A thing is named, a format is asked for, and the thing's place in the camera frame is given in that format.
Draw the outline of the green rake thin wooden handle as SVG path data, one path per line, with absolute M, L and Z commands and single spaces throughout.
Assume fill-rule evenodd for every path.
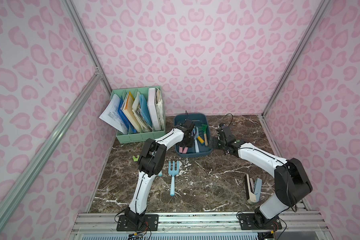
M 208 135 L 207 135 L 207 128 L 208 128 L 208 125 L 202 124 L 201 130 L 200 130 L 200 132 L 204 134 L 205 146 L 208 146 L 208 145 L 209 145 Z

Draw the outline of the teal plastic storage box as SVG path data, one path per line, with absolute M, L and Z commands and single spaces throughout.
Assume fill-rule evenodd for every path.
M 192 120 L 195 123 L 197 131 L 199 131 L 199 138 L 195 138 L 194 145 L 190 148 L 180 147 L 176 144 L 176 153 L 182 158 L 197 158 L 209 155 L 213 149 L 210 143 L 211 132 L 208 127 L 207 117 L 201 113 L 180 114 L 175 116 L 174 125 L 184 124 L 186 119 Z

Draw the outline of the lime green rake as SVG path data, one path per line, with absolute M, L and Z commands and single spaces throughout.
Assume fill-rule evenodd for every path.
M 139 156 L 139 155 L 137 155 L 137 156 L 133 156 L 133 161 L 134 161 L 134 162 L 138 162 L 138 161 L 139 161 L 139 158 L 140 158 L 140 156 Z

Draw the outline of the blue rake yellow handle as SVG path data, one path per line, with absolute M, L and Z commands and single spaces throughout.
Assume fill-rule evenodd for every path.
M 205 143 L 205 140 L 202 138 L 200 134 L 197 136 L 197 140 L 203 145 Z

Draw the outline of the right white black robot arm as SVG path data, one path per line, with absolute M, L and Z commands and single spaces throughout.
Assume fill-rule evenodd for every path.
M 214 148 L 263 169 L 274 178 L 275 193 L 254 212 L 256 225 L 263 228 L 274 217 L 296 205 L 309 195 L 313 186 L 300 160 L 277 157 L 253 144 L 237 140 L 230 126 L 220 124 L 214 138 Z

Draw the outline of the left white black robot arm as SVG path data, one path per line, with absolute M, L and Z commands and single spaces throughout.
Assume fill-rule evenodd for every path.
M 176 125 L 166 135 L 145 141 L 138 160 L 138 183 L 132 201 L 125 209 L 125 216 L 131 224 L 140 226 L 145 221 L 148 196 L 156 176 L 164 166 L 167 150 L 176 144 L 181 147 L 192 147 L 194 128 L 193 121 L 185 120 L 183 124 Z

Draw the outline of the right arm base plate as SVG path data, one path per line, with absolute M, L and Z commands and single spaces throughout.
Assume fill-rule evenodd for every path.
M 272 219 L 263 218 L 260 213 L 236 213 L 236 217 L 240 223 L 241 230 L 267 230 L 267 231 L 278 231 L 281 230 L 282 224 L 279 216 L 275 216 Z

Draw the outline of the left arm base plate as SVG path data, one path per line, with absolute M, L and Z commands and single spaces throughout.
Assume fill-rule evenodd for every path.
M 143 231 L 145 229 L 153 232 L 158 230 L 159 215 L 148 214 L 137 220 L 130 220 L 127 216 L 121 215 L 117 223 L 118 232 Z

